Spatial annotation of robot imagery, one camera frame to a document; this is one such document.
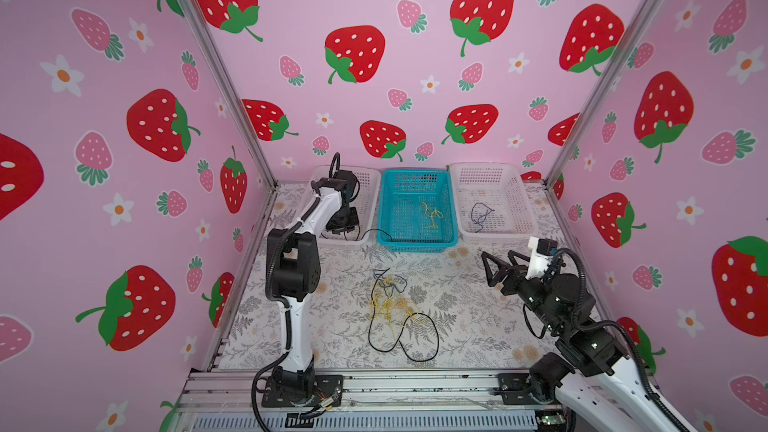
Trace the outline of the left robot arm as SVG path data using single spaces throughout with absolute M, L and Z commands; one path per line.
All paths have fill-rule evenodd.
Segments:
M 258 426 L 269 426 L 259 406 L 287 400 L 309 405 L 295 416 L 299 422 L 320 417 L 341 401 L 343 377 L 318 377 L 310 345 L 308 319 L 311 296 L 321 278 L 318 238 L 325 232 L 340 234 L 359 224 L 351 203 L 356 198 L 358 178 L 341 168 L 335 153 L 329 174 L 310 183 L 312 200 L 288 228 L 272 229 L 267 236 L 265 296 L 279 305 L 284 351 L 262 367 L 251 386 L 251 406 Z

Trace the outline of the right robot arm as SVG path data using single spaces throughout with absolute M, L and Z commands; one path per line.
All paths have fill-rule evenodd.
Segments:
M 598 431 L 693 430 L 651 384 L 628 331 L 616 321 L 592 319 L 596 301 L 573 250 L 511 251 L 506 259 L 483 252 L 481 260 L 488 285 L 519 297 L 524 319 L 539 319 L 536 338 L 556 340 L 556 352 L 545 354 L 526 376 L 500 375 L 495 392 L 505 404 L 557 402 Z

